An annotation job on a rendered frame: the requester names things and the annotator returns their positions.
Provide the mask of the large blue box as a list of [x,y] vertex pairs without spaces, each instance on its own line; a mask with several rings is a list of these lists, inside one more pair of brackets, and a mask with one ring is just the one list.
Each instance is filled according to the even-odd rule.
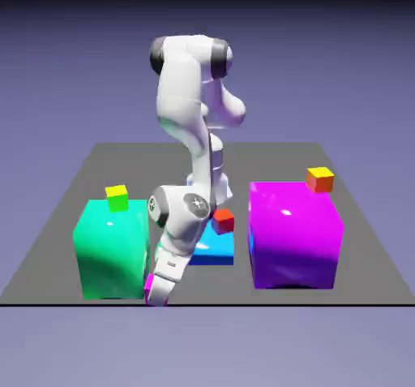
[[222,230],[212,219],[195,247],[189,265],[231,266],[234,260],[233,230]]

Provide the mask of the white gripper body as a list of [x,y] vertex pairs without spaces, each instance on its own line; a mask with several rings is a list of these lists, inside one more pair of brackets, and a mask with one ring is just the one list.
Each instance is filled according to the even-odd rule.
[[190,262],[189,256],[176,256],[173,254],[160,254],[157,258],[153,274],[170,281],[170,292],[182,280],[182,276]]

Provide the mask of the small yellow-green cube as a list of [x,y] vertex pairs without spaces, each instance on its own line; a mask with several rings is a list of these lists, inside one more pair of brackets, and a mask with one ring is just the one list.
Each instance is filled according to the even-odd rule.
[[111,213],[123,212],[128,209],[128,191],[123,184],[105,188],[106,199]]

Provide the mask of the small red cube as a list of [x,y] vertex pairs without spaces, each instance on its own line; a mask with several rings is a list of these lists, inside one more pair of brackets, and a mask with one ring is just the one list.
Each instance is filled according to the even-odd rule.
[[212,218],[212,228],[217,234],[227,234],[234,231],[234,215],[229,209],[217,209]]

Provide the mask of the small orange cube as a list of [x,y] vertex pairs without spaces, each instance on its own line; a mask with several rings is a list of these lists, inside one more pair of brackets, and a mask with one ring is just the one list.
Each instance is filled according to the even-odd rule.
[[314,193],[330,193],[335,175],[326,167],[310,167],[306,173],[306,185]]

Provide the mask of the large magenta box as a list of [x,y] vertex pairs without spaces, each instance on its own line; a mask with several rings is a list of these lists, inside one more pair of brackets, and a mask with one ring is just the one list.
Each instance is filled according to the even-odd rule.
[[254,288],[334,287],[344,223],[304,182],[252,182],[247,242]]

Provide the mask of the large green box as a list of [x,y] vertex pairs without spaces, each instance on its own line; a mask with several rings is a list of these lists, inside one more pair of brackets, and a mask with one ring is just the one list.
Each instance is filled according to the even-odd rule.
[[141,299],[150,266],[146,200],[111,212],[107,200],[89,200],[73,231],[83,297]]

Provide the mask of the small magenta cube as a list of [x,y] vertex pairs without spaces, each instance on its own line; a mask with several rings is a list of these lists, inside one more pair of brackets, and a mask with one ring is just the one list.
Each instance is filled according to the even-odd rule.
[[150,273],[144,285],[144,298],[148,306],[163,307],[168,302],[170,281]]

